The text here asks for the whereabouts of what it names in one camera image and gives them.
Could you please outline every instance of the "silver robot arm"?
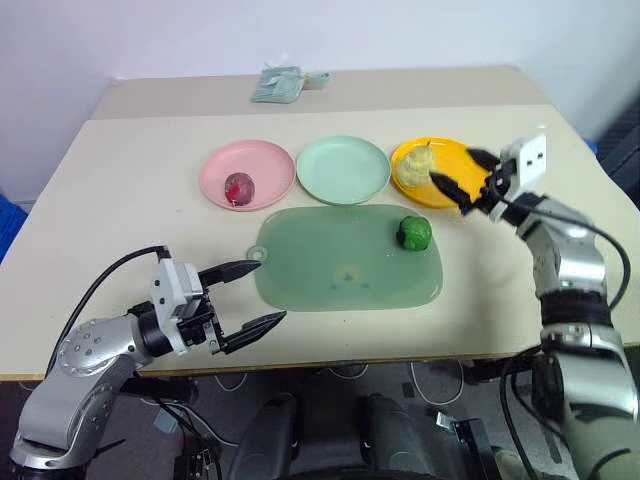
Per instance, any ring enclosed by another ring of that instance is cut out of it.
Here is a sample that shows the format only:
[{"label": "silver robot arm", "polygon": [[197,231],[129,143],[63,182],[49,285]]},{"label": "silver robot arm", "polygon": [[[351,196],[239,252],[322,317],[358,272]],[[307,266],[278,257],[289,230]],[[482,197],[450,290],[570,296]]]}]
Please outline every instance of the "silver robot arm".
[{"label": "silver robot arm", "polygon": [[265,315],[225,337],[208,287],[260,265],[230,262],[198,273],[159,258],[152,302],[126,315],[79,325],[60,343],[53,368],[28,398],[10,453],[18,478],[84,478],[98,450],[116,393],[132,374],[171,351],[206,342],[231,353],[260,339],[286,312]]},{"label": "silver robot arm", "polygon": [[528,192],[546,169],[544,136],[516,141],[500,158],[485,150],[468,152],[489,172],[475,202],[451,178],[431,177],[463,214],[477,208],[493,221],[507,221],[531,251],[543,325],[542,354],[533,358],[534,407],[559,426],[580,479],[637,480],[638,390],[611,323],[595,235],[579,225],[590,221]]}]

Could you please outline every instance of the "beige table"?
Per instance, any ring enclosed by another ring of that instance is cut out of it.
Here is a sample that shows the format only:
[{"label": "beige table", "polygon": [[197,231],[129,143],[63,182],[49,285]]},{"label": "beige table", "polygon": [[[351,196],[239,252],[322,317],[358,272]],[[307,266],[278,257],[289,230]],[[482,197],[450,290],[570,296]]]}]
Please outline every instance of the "beige table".
[{"label": "beige table", "polygon": [[[444,136],[499,151],[544,132],[548,172],[539,191],[589,215],[640,261],[640,214],[608,179],[588,147],[517,70],[351,72],[294,104],[247,102],[255,77],[134,80],[115,84],[85,123],[0,266],[0,374],[41,378],[60,329],[87,286],[109,263],[151,244],[198,268],[244,258],[262,222],[289,207],[320,205],[295,185],[265,210],[236,213],[211,204],[198,173],[218,147],[262,138],[296,156],[331,134],[371,140],[387,153],[402,141]],[[480,357],[534,344],[540,330],[528,250],[506,224],[413,204],[389,185],[368,203],[414,208],[432,222],[444,287],[428,305],[388,311],[290,312],[258,343],[232,355],[194,348],[150,370],[230,368]],[[609,291],[620,281],[615,252],[599,243]],[[97,292],[82,320],[123,313],[147,299],[153,259],[131,263]],[[227,333],[273,311],[253,278],[216,287]],[[640,275],[613,314],[626,343],[640,342]]]}]

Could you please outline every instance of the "green cutting board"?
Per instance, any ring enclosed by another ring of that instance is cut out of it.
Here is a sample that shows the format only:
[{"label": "green cutting board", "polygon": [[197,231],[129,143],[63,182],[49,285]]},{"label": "green cutting board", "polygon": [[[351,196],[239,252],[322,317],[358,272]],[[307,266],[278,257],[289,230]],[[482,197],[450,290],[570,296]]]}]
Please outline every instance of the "green cutting board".
[{"label": "green cutting board", "polygon": [[269,217],[257,245],[256,285],[274,307],[299,312],[380,310],[424,305],[442,288],[436,240],[402,249],[398,224],[413,210],[397,205],[308,207]]}]

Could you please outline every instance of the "yellow plate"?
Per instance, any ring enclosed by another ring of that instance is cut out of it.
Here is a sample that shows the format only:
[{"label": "yellow plate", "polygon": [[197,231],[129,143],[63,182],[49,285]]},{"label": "yellow plate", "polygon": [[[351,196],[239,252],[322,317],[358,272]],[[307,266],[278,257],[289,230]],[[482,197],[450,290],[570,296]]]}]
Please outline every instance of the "yellow plate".
[{"label": "yellow plate", "polygon": [[410,188],[402,185],[396,176],[396,164],[411,150],[429,143],[435,155],[436,171],[453,178],[460,188],[469,193],[471,201],[480,196],[480,188],[489,173],[479,167],[467,153],[466,145],[438,137],[420,137],[400,145],[391,155],[391,178],[407,197],[431,208],[451,208],[457,205],[444,196],[433,183],[426,187]]}]

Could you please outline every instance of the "green vegetable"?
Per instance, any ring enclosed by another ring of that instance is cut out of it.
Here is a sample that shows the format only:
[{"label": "green vegetable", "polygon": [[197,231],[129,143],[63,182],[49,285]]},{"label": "green vegetable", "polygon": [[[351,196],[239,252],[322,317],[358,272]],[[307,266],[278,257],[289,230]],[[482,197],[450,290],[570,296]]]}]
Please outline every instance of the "green vegetable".
[{"label": "green vegetable", "polygon": [[400,246],[416,252],[429,246],[431,236],[431,225],[424,217],[404,217],[396,232]]}]

